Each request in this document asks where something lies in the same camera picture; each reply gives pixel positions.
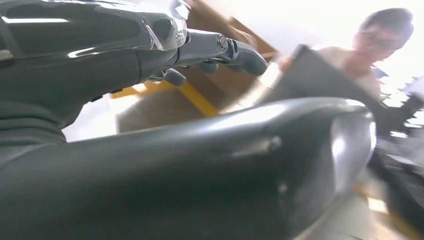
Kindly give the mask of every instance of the man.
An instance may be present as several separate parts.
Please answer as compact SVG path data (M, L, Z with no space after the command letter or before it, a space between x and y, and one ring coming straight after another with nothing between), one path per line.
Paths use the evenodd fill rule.
M377 11L360 25L353 39L352 49L329 46L317 51L365 91L379 99L380 83L371 66L390 57L405 45L414 31L412 18L412 13L405 8ZM289 65L290 59L286 58L279 62L278 67L284 72Z

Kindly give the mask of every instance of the black tablet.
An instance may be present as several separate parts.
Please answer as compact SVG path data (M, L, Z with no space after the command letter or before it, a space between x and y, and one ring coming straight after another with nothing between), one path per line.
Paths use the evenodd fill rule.
M385 105L306 45L299 45L294 56L290 67L263 103L306 97L353 99L372 111L381 134L383 129L385 134L388 133L392 120Z

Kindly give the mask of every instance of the black equipment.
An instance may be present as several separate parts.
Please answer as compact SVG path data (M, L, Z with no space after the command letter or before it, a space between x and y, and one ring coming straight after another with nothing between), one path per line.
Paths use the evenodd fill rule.
M375 122L340 98L66 143L83 104L148 80L179 85L173 67L266 70L251 46L186 29L183 2L160 9L0 1L1 239L292 239L350 190Z

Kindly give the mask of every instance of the glasses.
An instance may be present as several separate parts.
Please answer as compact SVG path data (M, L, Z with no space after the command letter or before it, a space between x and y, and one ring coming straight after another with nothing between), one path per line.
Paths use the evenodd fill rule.
M395 40L381 39L375 32L360 32L359 34L367 45L373 45L381 50L396 51L402 48Z

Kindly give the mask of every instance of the yellow floor line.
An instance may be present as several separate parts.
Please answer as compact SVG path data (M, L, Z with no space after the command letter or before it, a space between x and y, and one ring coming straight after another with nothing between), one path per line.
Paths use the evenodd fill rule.
M117 98L122 98L128 95L134 95L137 94L138 92L132 88L132 87L127 87L124 88L122 91L116 92L116 93L112 93L111 94L111 98L112 99L117 99Z
M201 113L207 117L217 116L220 113L218 110L198 92L189 82L178 87L180 92L187 98Z
M367 192L363 189L363 187L360 184L355 184L353 186L353 191L358 193L364 198L368 198L369 195ZM410 240L424 240L424 237L421 236L420 233L418 233L412 226L410 226L403 218L398 216L396 213L391 211L389 209L389 218L393 225L406 237L408 237Z

